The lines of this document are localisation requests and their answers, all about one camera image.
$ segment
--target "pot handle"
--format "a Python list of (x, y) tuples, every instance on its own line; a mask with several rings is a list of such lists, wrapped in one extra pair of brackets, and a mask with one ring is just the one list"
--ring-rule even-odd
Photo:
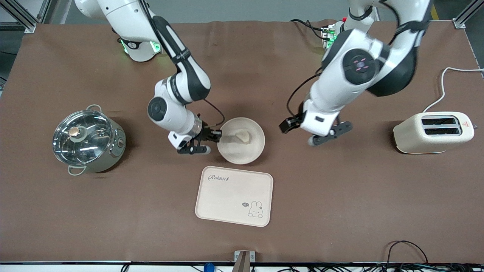
[[(81, 166), (81, 167), (78, 167), (78, 166), (68, 166), (67, 167), (67, 172), (71, 176), (80, 176), (80, 175), (82, 175), (86, 171), (86, 168), (87, 168), (86, 166)], [(80, 173), (74, 174), (74, 173), (72, 173), (72, 169), (82, 169), (82, 171)]]
[(99, 112), (103, 112), (103, 109), (101, 109), (101, 106), (99, 106), (98, 104), (89, 105), (86, 109), (91, 109), (93, 107), (98, 107), (99, 108)]

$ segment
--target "blue object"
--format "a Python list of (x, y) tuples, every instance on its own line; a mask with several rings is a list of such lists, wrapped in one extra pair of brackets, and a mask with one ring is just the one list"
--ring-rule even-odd
[(209, 262), (203, 266), (203, 272), (215, 272), (215, 266)]

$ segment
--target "white cable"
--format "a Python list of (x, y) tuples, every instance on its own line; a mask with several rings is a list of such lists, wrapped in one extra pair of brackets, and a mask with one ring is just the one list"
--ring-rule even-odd
[(442, 90), (442, 96), (437, 99), (434, 103), (428, 105), (424, 110), (423, 113), (428, 111), (431, 107), (433, 107), (435, 104), (440, 102), (442, 99), (445, 97), (445, 89), (444, 89), (444, 74), (447, 72), (447, 70), (454, 70), (454, 71), (460, 71), (460, 72), (484, 72), (484, 69), (471, 69), (471, 70), (466, 70), (466, 69), (457, 69), (457, 68), (452, 68), (452, 67), (447, 67), (444, 69), (442, 72), (442, 75), (440, 76), (440, 89)]

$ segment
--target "green led light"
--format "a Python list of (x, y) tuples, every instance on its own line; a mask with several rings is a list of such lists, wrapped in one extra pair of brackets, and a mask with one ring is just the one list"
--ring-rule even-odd
[(160, 52), (160, 45), (159, 45), (159, 44), (157, 44), (157, 43), (155, 43), (155, 42), (150, 42), (150, 44), (151, 44), (151, 47), (153, 48), (153, 51), (154, 51), (155, 53)]
[(126, 52), (126, 54), (128, 54), (128, 50), (126, 49), (126, 45), (124, 44), (124, 42), (121, 40), (121, 44), (122, 44), (122, 47), (124, 47), (124, 51)]

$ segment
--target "pot lid knob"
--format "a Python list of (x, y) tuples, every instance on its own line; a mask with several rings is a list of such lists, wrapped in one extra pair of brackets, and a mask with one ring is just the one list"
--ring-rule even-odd
[(70, 137), (76, 137), (81, 133), (81, 130), (78, 127), (73, 127), (69, 130)]

